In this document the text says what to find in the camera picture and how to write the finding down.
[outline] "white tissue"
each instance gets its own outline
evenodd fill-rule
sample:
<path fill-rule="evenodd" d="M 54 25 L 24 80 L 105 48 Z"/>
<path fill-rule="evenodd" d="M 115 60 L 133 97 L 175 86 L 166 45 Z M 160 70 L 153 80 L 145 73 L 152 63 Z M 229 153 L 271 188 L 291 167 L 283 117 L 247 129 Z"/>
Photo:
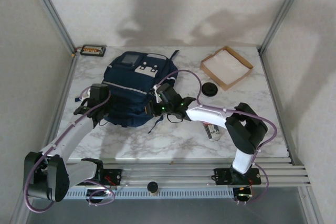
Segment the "white tissue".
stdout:
<path fill-rule="evenodd" d="M 241 64 L 226 50 L 208 59 L 204 65 L 226 84 L 234 82 L 249 71 L 249 68 Z"/>

